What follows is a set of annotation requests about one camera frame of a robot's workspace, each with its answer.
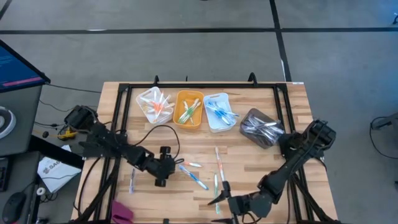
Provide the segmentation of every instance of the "white paper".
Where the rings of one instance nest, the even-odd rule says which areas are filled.
[[[66,151],[71,151],[69,145],[62,146],[62,149]],[[56,161],[55,159],[50,159],[44,157],[39,162],[39,168],[37,169],[38,175],[42,178],[44,184],[50,190],[51,193],[58,191],[62,186],[64,186],[70,179],[81,172],[80,169],[72,167],[70,165],[63,164],[62,162]],[[46,179],[46,177],[55,177],[62,179]]]

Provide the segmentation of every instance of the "wooden tabletop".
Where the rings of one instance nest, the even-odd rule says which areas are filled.
[[[99,120],[103,123],[112,120],[118,85],[118,82],[106,82],[104,84],[98,105]],[[287,86],[295,126],[297,131],[301,132],[312,121],[307,93],[302,83],[287,83]],[[136,102],[136,96],[145,90],[133,89],[127,121],[128,141],[131,144],[142,139],[153,127]],[[182,89],[163,88],[161,90],[164,91],[166,96],[172,95],[169,102],[174,102],[177,93]],[[134,223],[161,223],[164,218],[169,218],[171,223],[202,223],[217,218],[230,218],[231,214],[227,201],[220,203],[221,214],[219,215],[215,212],[215,206],[207,206],[207,203],[214,197],[213,173],[218,173],[215,146],[218,146],[220,150],[225,177],[231,184],[232,195],[243,195],[257,191],[256,185],[260,179],[270,171],[278,169],[284,163],[284,158],[280,155],[278,146],[262,149],[239,133],[239,124],[251,108],[257,108],[271,118],[277,119],[274,93],[271,89],[201,88],[192,90],[201,91],[204,95],[227,93],[232,110],[241,115],[230,131],[216,134],[210,132],[205,112],[203,112],[201,126],[198,129],[178,128],[172,120],[167,123],[176,129],[180,138],[181,151],[178,158],[202,164],[202,168],[187,168],[202,180],[210,190],[204,190],[179,170],[176,170],[176,173],[169,177],[164,188],[156,187],[154,177],[147,172],[138,171],[136,172],[136,190],[133,194],[129,194],[132,166],[123,159],[119,171],[116,200],[134,212]],[[124,108],[125,95],[122,99],[121,108]],[[280,101],[286,130],[289,130],[282,93],[280,93]],[[122,113],[123,109],[119,112],[119,121],[122,118]],[[170,146],[172,155],[177,152],[174,133],[167,128],[156,129],[141,145],[155,153],[156,157],[159,157],[160,146]],[[85,162],[79,189],[93,161],[94,159],[88,159]],[[97,163],[88,178],[83,192],[82,208],[86,208],[96,195],[102,168],[103,159]],[[309,160],[304,168],[310,193],[326,214],[332,218],[337,218],[325,168],[315,159]],[[302,196],[301,194],[298,195],[302,211],[304,211]],[[101,218],[105,217],[107,202],[108,195],[105,195]],[[279,203],[272,205],[271,212],[260,223],[285,223],[287,221],[287,209],[287,194],[284,190]],[[294,223],[293,206],[290,213],[290,221]],[[74,210],[72,218],[76,217],[77,212]],[[251,222],[250,218],[246,217],[245,222]]]

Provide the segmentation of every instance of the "orange plastic container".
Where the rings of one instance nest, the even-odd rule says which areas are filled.
[[[175,102],[175,109],[174,109],[174,123],[179,126],[180,128],[187,128],[187,129],[195,129],[200,126],[201,123],[201,112],[203,111],[203,97],[204,94],[199,91],[190,91],[190,90],[182,90],[179,91],[177,94],[177,101]],[[181,115],[185,113],[184,103],[183,100],[187,102],[188,107],[192,106],[195,99],[200,100],[200,106],[193,112],[192,120],[194,125],[192,125],[190,119],[188,119],[185,124],[178,123],[178,119],[180,119]]]

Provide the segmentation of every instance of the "gray floor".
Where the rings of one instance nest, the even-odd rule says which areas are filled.
[[[0,0],[0,7],[5,3]],[[393,0],[277,0],[282,27],[388,27]],[[273,27],[266,0],[13,0],[0,30]],[[274,33],[0,35],[56,85],[101,90],[105,81],[284,80]],[[340,220],[396,223],[398,161],[381,157],[369,122],[398,112],[398,33],[283,34],[293,81],[305,82],[314,117],[338,132],[326,154]],[[97,105],[99,95],[45,86],[42,100],[69,109]],[[40,105],[37,121],[64,113]],[[390,128],[374,132],[378,147],[397,156]],[[60,141],[49,139],[55,144]],[[75,178],[55,202],[40,207],[53,222],[70,218]]]

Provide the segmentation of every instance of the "computer monitor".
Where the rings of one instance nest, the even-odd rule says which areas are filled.
[[[49,78],[0,40],[0,93],[46,83]]]

